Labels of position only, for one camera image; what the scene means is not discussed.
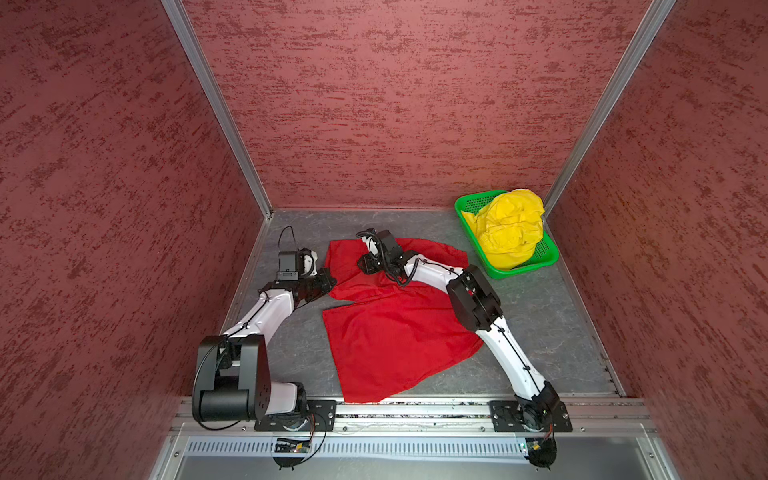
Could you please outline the red shorts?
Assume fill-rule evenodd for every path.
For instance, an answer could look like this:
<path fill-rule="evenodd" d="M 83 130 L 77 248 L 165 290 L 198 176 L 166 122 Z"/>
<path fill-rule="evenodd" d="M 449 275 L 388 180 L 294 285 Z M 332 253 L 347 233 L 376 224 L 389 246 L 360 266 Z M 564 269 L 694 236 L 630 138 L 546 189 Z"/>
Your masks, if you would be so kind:
<path fill-rule="evenodd" d="M 409 390 L 471 358 L 483 342 L 457 320 L 446 293 L 412 281 L 401 288 L 384 273 L 358 267 L 360 240 L 334 240 L 325 267 L 340 306 L 323 313 L 342 395 L 373 403 Z"/>

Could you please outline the yellow shorts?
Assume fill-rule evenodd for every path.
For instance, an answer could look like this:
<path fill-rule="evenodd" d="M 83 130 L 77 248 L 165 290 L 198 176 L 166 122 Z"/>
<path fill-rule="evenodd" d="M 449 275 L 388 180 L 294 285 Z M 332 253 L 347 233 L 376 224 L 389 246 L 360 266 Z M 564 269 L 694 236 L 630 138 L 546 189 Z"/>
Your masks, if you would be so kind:
<path fill-rule="evenodd" d="M 544 237 L 544 204 L 528 189 L 496 195 L 476 212 L 460 207 L 459 213 L 489 264 L 500 271 L 530 260 Z"/>

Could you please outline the green plastic basket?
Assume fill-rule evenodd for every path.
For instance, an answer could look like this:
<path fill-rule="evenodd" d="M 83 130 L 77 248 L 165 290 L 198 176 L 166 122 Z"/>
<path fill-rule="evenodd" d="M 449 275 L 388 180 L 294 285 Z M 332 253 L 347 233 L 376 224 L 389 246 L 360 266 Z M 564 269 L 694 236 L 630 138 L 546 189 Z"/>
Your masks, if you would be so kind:
<path fill-rule="evenodd" d="M 479 248 L 479 245 L 477 244 L 476 239 L 474 238 L 472 233 L 469 231 L 469 227 L 467 226 L 464 219 L 461 217 L 459 213 L 459 208 L 467 206 L 471 212 L 476 212 L 480 207 L 485 205 L 487 202 L 493 199 L 496 195 L 503 194 L 505 192 L 510 192 L 510 191 L 493 190 L 493 191 L 487 191 L 482 193 L 464 195 L 459 197 L 454 203 L 454 209 L 458 216 L 460 224 L 467 238 L 469 239 L 475 253 L 480 259 L 487 274 L 491 278 L 497 279 L 497 280 L 509 278 L 515 275 L 521 275 L 523 273 L 528 273 L 543 267 L 551 266 L 555 264 L 559 259 L 558 248 L 555 246 L 554 241 L 551 239 L 550 235 L 545 230 L 544 219 L 543 219 L 544 215 L 543 215 L 542 220 L 543 220 L 544 237 L 543 237 L 543 240 L 537 245 L 534 256 L 530 260 L 528 260 L 527 262 L 523 263 L 522 265 L 512 270 L 507 270 L 507 271 L 497 270 L 489 264 L 488 260 L 485 258 L 485 255 L 480 251 L 480 248 Z"/>

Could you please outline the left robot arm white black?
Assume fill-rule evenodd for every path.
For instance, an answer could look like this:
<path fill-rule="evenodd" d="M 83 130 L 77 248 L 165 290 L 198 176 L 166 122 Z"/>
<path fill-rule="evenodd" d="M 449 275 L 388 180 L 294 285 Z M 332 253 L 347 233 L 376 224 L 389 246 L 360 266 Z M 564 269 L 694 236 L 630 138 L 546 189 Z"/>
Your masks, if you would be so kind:
<path fill-rule="evenodd" d="M 259 290 L 255 305 L 223 334 L 201 341 L 191 396 L 194 420 L 207 430 L 213 422 L 272 417 L 305 422 L 306 391 L 296 382 L 272 380 L 268 345 L 299 307 L 330 294 L 335 285 L 330 271 L 318 266 L 316 252 L 281 251 L 275 280 Z"/>

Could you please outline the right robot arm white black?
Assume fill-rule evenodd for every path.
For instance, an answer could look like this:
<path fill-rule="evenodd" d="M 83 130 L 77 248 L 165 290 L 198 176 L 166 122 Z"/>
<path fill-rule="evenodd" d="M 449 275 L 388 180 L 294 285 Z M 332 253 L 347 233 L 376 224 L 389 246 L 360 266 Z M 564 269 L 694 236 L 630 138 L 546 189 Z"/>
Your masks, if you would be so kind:
<path fill-rule="evenodd" d="M 446 265 L 405 250 L 388 230 L 367 229 L 356 237 L 368 249 L 357 262 L 365 274 L 382 272 L 402 288 L 416 282 L 445 293 L 458 322 L 481 338 L 505 372 L 522 427 L 530 432 L 554 430 L 560 397 L 512 335 L 500 298 L 478 267 Z"/>

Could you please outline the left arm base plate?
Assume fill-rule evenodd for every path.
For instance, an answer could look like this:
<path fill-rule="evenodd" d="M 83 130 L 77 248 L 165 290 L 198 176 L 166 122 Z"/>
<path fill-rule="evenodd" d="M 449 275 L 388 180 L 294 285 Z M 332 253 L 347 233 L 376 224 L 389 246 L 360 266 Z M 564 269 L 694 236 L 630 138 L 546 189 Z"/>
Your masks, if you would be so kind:
<path fill-rule="evenodd" d="M 298 413 L 267 415 L 256 421 L 254 430 L 258 432 L 311 433 L 313 431 L 332 431 L 338 402 L 331 399 L 310 399 Z"/>

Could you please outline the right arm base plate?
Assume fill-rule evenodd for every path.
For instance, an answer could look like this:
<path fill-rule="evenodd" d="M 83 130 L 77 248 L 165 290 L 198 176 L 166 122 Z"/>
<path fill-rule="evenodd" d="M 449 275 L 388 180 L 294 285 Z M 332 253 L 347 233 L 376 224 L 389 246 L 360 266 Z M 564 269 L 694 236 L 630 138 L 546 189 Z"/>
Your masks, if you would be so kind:
<path fill-rule="evenodd" d="M 571 433 L 573 425 L 565 404 L 558 402 L 554 407 L 545 404 L 517 401 L 494 400 L 488 403 L 494 431 L 545 434 Z"/>

